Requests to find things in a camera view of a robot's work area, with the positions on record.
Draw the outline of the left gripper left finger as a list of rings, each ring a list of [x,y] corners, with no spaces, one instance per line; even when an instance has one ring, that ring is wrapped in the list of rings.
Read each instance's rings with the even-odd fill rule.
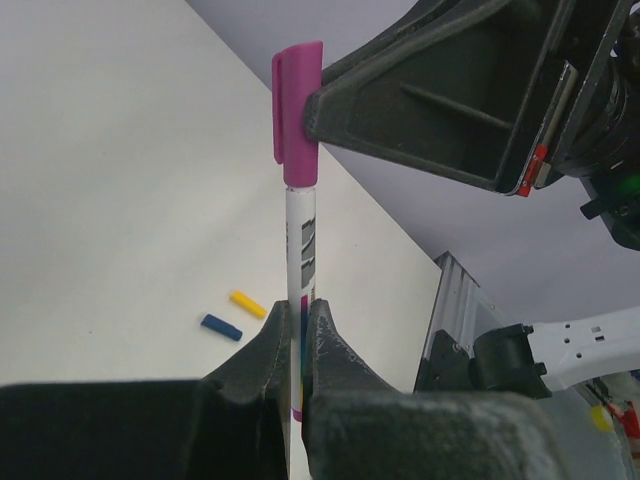
[[[1,391],[5,479],[285,479],[287,302],[197,380],[40,383]]]

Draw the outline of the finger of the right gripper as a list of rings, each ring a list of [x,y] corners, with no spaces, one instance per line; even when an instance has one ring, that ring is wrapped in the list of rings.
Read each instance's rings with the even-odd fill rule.
[[[504,195],[521,187],[566,63],[571,1],[420,1],[327,67],[320,142]]]

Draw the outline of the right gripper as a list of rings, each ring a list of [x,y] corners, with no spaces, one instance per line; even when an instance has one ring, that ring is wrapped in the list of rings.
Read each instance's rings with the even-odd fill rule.
[[[595,180],[629,158],[635,1],[519,4],[519,187]]]

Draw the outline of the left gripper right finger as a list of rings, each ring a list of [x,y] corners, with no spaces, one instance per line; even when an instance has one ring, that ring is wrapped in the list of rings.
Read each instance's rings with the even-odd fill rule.
[[[562,479],[550,422],[512,393],[403,393],[312,303],[302,440],[315,479]]]

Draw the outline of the yellow pen cap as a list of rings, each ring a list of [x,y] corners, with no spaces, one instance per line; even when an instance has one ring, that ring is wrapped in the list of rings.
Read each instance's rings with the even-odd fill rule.
[[[267,310],[245,293],[235,290],[229,295],[229,300],[257,319],[264,319]]]

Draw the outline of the purple pen cap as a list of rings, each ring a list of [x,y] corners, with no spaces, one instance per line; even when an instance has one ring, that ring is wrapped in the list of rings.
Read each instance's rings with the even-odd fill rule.
[[[312,187],[318,180],[318,143],[305,130],[305,106],[321,85],[323,43],[297,44],[271,60],[274,159],[284,183]]]

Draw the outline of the purple marker pen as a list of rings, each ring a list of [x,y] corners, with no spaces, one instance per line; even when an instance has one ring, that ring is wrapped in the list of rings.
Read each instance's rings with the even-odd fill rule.
[[[315,300],[316,190],[288,187],[285,195],[287,301],[291,326],[291,410],[302,420],[306,328]]]

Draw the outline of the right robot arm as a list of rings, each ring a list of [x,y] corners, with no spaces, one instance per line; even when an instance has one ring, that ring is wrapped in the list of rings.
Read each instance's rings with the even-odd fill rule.
[[[529,284],[536,261],[574,250],[521,213],[500,223],[460,185],[512,207],[561,178],[622,248],[639,247],[639,5],[635,1],[419,1],[327,67],[306,105],[315,140],[442,178],[464,238],[491,238],[515,270],[523,322],[501,319],[455,258],[442,280],[415,387],[545,398],[639,366],[639,311],[563,318]]]

